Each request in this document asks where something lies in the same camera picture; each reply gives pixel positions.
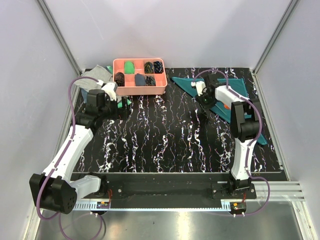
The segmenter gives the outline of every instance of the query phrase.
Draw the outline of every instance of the gray cloth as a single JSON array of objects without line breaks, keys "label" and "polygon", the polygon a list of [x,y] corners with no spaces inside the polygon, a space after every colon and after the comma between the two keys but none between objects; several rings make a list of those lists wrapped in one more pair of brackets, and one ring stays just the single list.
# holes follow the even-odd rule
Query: gray cloth
[{"label": "gray cloth", "polygon": [[[92,77],[98,80],[102,80],[105,84],[109,81],[112,81],[112,74],[108,72],[104,67],[97,65],[91,71],[85,72],[83,77]],[[101,86],[98,85],[95,81],[90,79],[80,79],[74,83],[78,87],[82,88],[86,92],[89,92],[91,89],[101,89]]]}]

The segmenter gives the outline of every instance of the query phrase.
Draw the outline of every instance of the gray floor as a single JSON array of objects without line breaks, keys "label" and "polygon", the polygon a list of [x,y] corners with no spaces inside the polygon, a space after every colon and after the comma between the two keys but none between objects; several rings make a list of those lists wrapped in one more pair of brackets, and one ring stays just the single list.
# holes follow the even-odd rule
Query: gray floor
[{"label": "gray floor", "polygon": [[[248,206],[248,212],[259,207],[256,202],[249,202]],[[83,214],[75,211],[61,217],[65,233],[73,240],[91,239],[99,229],[99,219],[91,215],[79,218]],[[106,229],[102,228],[97,240],[302,240],[288,202],[270,202],[263,212],[244,218],[207,212],[110,211],[103,219]],[[58,218],[42,221],[36,239],[64,240]]]}]

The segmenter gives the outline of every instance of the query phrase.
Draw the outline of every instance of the table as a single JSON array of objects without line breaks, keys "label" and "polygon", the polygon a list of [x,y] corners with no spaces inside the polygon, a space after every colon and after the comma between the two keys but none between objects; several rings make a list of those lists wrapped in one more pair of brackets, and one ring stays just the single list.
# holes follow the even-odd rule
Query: table
[{"label": "table", "polygon": [[[166,68],[163,95],[131,96],[129,119],[105,120],[83,151],[74,172],[217,173],[233,165],[235,141],[227,122],[203,112],[194,98],[171,77],[192,78],[209,68]],[[218,68],[230,78],[243,78],[250,98],[258,93],[249,68]],[[223,78],[215,73],[216,78]],[[75,111],[83,104],[79,94]],[[251,171],[280,172],[272,139],[263,118],[267,145],[256,145]]]}]

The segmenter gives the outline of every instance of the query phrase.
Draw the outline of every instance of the floor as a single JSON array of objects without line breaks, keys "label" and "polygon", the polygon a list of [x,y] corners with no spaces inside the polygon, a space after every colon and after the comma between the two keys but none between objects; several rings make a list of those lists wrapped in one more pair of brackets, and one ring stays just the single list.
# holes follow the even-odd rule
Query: floor
[{"label": "floor", "polygon": [[[260,205],[248,204],[248,212]],[[270,202],[257,215],[215,216],[208,212],[115,212],[103,215],[97,240],[302,240],[290,202]],[[61,217],[65,233],[74,240],[91,239],[100,221],[87,212],[74,211]],[[64,240],[58,218],[41,221],[36,240]]]},{"label": "floor", "polygon": [[[192,78],[209,68],[167,68],[163,95],[130,97],[127,121],[106,120],[82,153],[74,172],[201,173],[228,172],[235,142],[229,124],[213,112],[202,112],[195,99],[171,77]],[[219,68],[230,78],[244,79],[250,98],[257,91],[248,68]],[[83,104],[81,94],[75,110]],[[251,171],[279,172],[275,149],[263,118],[267,145],[256,145]]]}]

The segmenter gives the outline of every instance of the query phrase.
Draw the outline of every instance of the green sock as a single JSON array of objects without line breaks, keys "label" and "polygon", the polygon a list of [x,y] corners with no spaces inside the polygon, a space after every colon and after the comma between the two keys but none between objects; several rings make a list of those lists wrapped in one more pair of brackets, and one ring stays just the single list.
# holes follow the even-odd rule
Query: green sock
[{"label": "green sock", "polygon": [[134,74],[135,73],[135,65],[131,61],[126,61],[124,63],[124,74]]}]

